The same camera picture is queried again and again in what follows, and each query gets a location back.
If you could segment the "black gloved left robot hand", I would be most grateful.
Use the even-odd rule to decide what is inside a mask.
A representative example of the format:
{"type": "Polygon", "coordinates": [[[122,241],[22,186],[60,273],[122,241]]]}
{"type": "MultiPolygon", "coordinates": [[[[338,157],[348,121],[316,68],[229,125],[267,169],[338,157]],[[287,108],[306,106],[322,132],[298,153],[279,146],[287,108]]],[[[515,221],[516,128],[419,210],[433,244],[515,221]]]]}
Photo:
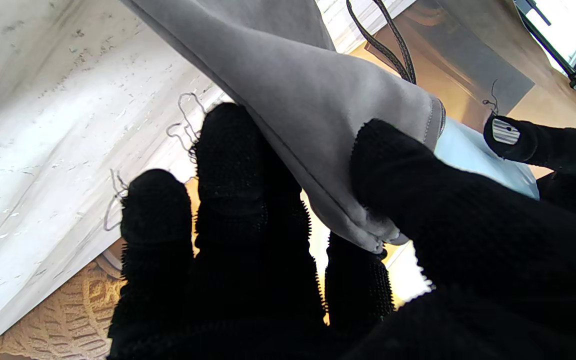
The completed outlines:
{"type": "Polygon", "coordinates": [[[576,214],[576,128],[491,115],[483,137],[498,157],[550,169],[537,180],[540,199],[576,214]]]}

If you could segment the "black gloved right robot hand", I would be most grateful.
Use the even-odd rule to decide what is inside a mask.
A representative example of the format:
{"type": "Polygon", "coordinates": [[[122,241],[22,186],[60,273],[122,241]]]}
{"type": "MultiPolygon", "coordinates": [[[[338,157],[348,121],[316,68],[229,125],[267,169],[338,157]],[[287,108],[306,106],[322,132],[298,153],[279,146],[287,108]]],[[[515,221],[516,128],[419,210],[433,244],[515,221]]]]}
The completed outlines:
{"type": "Polygon", "coordinates": [[[147,170],[122,198],[125,284],[110,360],[576,360],[576,170],[555,202],[448,166],[382,120],[350,155],[361,205],[413,240],[434,289],[393,305],[386,251],[331,233],[325,292],[301,186],[247,110],[222,103],[185,185],[147,170]]]}

